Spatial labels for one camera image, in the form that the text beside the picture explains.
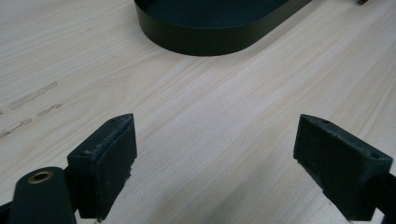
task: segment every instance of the black object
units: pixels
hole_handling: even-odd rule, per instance
[[[325,119],[301,115],[294,158],[348,220],[371,220],[378,207],[395,223],[393,159]]]
[[[136,158],[134,117],[107,121],[68,156],[62,170],[46,167],[21,178],[13,202],[0,207],[0,223],[76,223],[106,218]]]
[[[245,49],[311,0],[134,0],[140,26],[159,46],[214,56]]]

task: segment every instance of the light wood surface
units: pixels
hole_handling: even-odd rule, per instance
[[[103,223],[347,223],[293,159],[297,124],[328,119],[396,157],[395,24],[394,0],[314,0],[201,58],[149,41],[132,0],[1,0],[0,204],[134,113],[138,158]]]

